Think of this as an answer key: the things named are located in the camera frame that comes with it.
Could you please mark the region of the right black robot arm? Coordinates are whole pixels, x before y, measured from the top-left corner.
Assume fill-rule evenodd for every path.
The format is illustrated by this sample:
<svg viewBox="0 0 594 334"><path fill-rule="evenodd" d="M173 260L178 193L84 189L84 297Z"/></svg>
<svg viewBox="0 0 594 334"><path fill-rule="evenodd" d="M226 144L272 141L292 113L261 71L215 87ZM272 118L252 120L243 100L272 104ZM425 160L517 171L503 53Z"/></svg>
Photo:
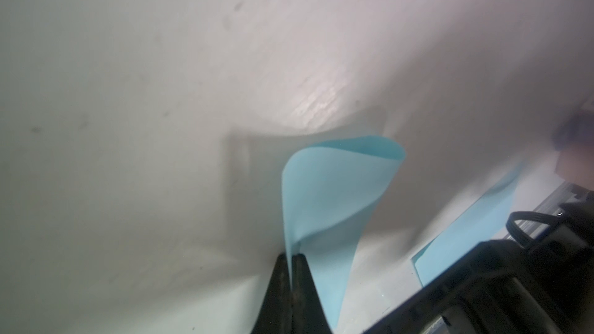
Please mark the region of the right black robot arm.
<svg viewBox="0 0 594 334"><path fill-rule="evenodd" d="M514 212L509 240L481 242L369 333L591 333L593 202Z"/></svg>

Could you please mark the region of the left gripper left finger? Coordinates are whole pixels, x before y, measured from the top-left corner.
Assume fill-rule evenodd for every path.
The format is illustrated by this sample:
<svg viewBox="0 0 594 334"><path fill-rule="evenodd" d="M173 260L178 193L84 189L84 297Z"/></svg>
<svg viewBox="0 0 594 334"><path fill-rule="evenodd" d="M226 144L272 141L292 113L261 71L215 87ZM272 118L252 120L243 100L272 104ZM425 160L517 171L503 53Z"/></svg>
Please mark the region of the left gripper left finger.
<svg viewBox="0 0 594 334"><path fill-rule="evenodd" d="M285 254L278 256L251 334L292 332L292 289Z"/></svg>

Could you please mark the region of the light blue front paper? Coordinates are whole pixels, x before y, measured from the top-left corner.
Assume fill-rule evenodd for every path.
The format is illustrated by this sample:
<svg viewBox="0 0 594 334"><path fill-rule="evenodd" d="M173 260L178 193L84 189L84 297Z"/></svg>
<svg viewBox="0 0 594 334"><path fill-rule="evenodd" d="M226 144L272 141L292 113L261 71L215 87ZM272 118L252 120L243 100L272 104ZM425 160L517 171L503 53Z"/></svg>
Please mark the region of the light blue front paper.
<svg viewBox="0 0 594 334"><path fill-rule="evenodd" d="M421 286L504 227L522 170L522 165L512 169L412 258Z"/></svg>

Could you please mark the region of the light blue paper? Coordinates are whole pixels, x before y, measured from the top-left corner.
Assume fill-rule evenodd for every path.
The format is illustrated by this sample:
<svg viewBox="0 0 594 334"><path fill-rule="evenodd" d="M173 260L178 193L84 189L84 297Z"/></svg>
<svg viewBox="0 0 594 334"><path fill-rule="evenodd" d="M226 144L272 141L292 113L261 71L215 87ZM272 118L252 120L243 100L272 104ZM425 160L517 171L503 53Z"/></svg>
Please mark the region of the light blue paper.
<svg viewBox="0 0 594 334"><path fill-rule="evenodd" d="M404 160L397 142L364 136L311 145L282 171L286 253L306 257L331 329L340 318L359 240Z"/></svg>
<svg viewBox="0 0 594 334"><path fill-rule="evenodd" d="M412 258L421 286L504 227L522 170L522 165L512 169Z"/></svg>

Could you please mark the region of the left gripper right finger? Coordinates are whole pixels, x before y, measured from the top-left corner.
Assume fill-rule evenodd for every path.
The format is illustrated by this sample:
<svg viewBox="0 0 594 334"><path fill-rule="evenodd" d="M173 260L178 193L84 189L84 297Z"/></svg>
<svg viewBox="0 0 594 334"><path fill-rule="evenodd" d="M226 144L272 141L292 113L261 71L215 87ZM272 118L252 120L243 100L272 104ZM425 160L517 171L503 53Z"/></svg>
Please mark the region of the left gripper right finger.
<svg viewBox="0 0 594 334"><path fill-rule="evenodd" d="M292 257L292 333L332 334L305 255Z"/></svg>

